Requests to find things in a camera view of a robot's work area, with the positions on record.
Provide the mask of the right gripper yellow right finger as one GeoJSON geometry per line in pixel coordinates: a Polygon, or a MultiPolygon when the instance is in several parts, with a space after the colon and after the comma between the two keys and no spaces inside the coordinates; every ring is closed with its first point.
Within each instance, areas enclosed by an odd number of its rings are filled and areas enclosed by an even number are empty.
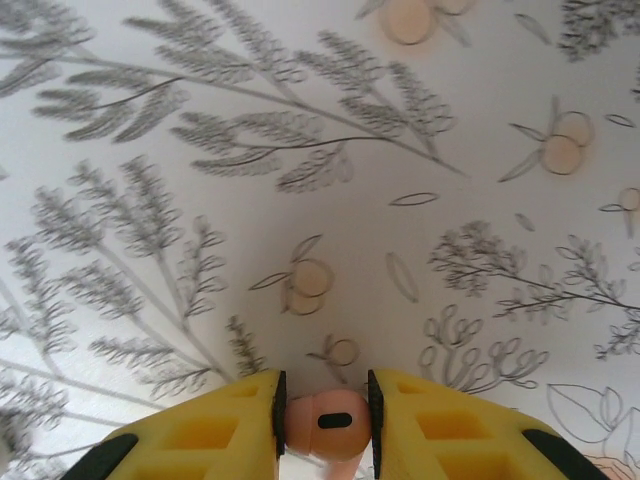
{"type": "Polygon", "coordinates": [[[608,480],[544,422],[391,369],[368,372],[375,480],[608,480]]]}

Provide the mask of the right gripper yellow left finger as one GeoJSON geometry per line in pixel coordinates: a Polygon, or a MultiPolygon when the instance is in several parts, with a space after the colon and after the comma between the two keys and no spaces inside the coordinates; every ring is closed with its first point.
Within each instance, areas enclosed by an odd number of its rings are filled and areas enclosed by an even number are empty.
{"type": "Polygon", "coordinates": [[[113,431],[69,480],[279,480],[286,373],[268,370],[113,431]]]}

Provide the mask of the pink wireless earbud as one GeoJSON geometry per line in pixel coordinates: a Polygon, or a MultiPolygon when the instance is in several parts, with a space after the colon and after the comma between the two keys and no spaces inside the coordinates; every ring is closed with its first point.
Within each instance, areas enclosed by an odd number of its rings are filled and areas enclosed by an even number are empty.
{"type": "Polygon", "coordinates": [[[354,480],[372,437],[367,401],[351,390],[331,390],[290,401],[285,445],[326,463],[325,480],[354,480]]]}

